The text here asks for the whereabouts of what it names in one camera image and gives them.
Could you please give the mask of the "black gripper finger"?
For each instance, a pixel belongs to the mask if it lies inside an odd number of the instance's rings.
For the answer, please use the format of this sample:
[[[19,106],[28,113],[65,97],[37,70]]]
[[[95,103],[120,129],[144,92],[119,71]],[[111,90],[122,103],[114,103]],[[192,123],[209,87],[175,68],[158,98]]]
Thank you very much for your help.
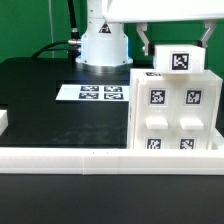
[[[196,41],[196,45],[201,48],[207,47],[207,42],[216,29],[216,21],[215,20],[205,20],[204,27],[205,27],[204,34],[202,35],[200,40]]]
[[[145,34],[147,31],[148,24],[147,23],[138,23],[137,24],[137,33],[143,42],[142,50],[145,56],[153,56],[154,55],[154,44],[150,42]]]

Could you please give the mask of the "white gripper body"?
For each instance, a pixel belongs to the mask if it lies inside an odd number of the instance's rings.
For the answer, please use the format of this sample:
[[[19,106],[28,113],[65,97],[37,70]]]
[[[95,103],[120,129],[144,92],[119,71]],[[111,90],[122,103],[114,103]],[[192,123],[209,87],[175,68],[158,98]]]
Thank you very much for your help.
[[[224,0],[102,0],[111,23],[224,19]]]

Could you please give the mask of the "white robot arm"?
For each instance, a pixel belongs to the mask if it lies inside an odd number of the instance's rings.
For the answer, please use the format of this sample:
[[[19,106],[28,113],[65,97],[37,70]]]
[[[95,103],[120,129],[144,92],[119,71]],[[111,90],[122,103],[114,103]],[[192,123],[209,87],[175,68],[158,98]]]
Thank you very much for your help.
[[[123,25],[135,23],[143,52],[153,57],[157,72],[202,72],[206,44],[219,19],[224,19],[224,0],[87,0],[87,30],[81,37],[81,55],[76,62],[98,71],[132,64]],[[202,20],[206,28],[196,46],[155,45],[145,35],[151,22],[195,20]]]

